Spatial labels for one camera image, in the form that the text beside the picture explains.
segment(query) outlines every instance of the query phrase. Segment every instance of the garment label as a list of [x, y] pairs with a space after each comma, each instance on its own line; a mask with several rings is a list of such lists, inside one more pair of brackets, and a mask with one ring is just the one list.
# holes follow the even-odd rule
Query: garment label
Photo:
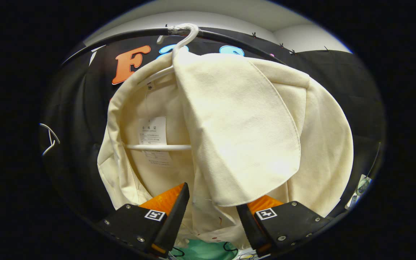
[[155, 87], [155, 85], [153, 84], [152, 81], [150, 81], [149, 83], [147, 83], [146, 86], [147, 86], [147, 90], [152, 90]]
[[[139, 119], [139, 144], [166, 145], [166, 117]], [[148, 162], [158, 167], [171, 168], [170, 154], [165, 151], [142, 150]]]

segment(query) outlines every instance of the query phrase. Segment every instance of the white coat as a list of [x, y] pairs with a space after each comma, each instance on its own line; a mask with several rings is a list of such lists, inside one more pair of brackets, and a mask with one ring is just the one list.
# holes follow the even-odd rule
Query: white coat
[[[175, 73], [137, 84], [173, 65]], [[139, 119], [166, 117], [170, 167], [140, 150]], [[282, 64], [181, 49], [137, 70], [110, 101], [99, 173], [118, 209], [142, 204], [183, 182], [190, 200], [176, 246], [187, 239], [249, 242], [236, 205], [263, 195], [299, 201], [327, 216], [348, 183], [353, 141], [335, 99], [309, 75]]]

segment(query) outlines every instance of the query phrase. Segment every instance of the ceiling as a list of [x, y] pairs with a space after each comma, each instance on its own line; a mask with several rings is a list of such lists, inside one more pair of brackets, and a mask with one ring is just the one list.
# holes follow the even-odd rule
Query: ceiling
[[292, 25], [313, 24], [294, 11], [267, 0], [155, 0], [122, 14], [88, 38], [138, 18], [185, 10], [230, 16], [253, 23], [272, 33]]

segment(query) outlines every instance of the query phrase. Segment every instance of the black clothes rail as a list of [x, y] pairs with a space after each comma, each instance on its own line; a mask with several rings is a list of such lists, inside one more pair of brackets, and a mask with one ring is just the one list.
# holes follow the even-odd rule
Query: black clothes rail
[[[124, 33], [119, 33], [117, 35], [114, 36], [110, 36], [107, 37], [105, 39], [102, 39], [100, 41], [98, 41], [97, 43], [91, 44], [90, 46], [86, 46], [83, 49], [77, 51], [75, 54], [73, 54], [71, 57], [69, 57], [68, 59], [66, 59], [66, 61], [64, 61], [61, 64], [61, 67], [65, 66], [66, 64], [68, 64], [69, 62], [71, 62], [72, 60], [76, 59], [77, 57], [92, 51], [93, 49], [99, 48], [100, 46], [105, 46], [108, 45], [110, 43], [114, 43], [117, 41], [121, 41], [121, 40], [126, 40], [129, 38], [135, 38], [135, 37], [142, 37], [142, 36], [160, 36], [160, 35], [168, 35], [168, 36], [183, 36], [183, 35], [187, 35], [189, 33], [189, 31], [187, 29], [180, 29], [180, 30], [174, 30], [171, 28], [167, 28], [167, 27], [162, 27], [162, 28], [151, 28], [151, 29], [144, 29], [144, 30], [137, 30], [137, 31], [129, 31], [129, 32], [124, 32]], [[205, 30], [200, 30], [197, 34], [198, 38], [202, 38], [202, 39], [206, 39], [206, 40], [212, 40], [212, 41], [216, 41], [216, 42], [220, 42], [220, 43], [226, 43], [232, 46], [236, 46], [238, 48], [244, 49], [245, 51], [249, 51], [253, 54], [256, 54], [262, 58], [264, 58], [265, 60], [268, 61], [275, 61], [277, 63], [280, 64], [285, 64], [283, 61], [271, 56], [269, 53], [262, 51], [256, 47], [253, 47], [243, 41], [237, 40], [235, 38], [226, 36], [226, 35], [222, 35], [219, 33], [215, 33], [215, 32], [211, 32], [211, 31], [205, 31]]]

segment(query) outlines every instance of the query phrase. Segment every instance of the white wall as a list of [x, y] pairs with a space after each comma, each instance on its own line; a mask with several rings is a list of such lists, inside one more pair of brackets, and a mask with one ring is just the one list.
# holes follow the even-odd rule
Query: white wall
[[313, 23], [293, 10], [270, 0], [155, 0], [123, 13], [92, 33], [89, 38], [142, 17], [181, 11], [217, 13], [253, 23], [268, 31]]
[[265, 39], [272, 43], [279, 44], [279, 41], [277, 40], [276, 36], [271, 31], [268, 31], [252, 23], [217, 13], [192, 11], [159, 13], [135, 19], [133, 21], [129, 21], [121, 25], [118, 25], [97, 36], [86, 38], [86, 40], [84, 40], [84, 44], [86, 46], [90, 46], [91, 44], [101, 39], [104, 39], [117, 33], [124, 33], [126, 31], [164, 27], [165, 24], [167, 24], [168, 26], [173, 26], [181, 23], [193, 23], [195, 25], [198, 25], [199, 27], [220, 28], [232, 31], [239, 31], [241, 33], [246, 34], [256, 32], [257, 37]]
[[325, 50], [327, 47], [335, 51], [352, 53], [337, 38], [318, 25], [289, 26], [275, 31], [274, 36], [285, 48], [296, 52]]

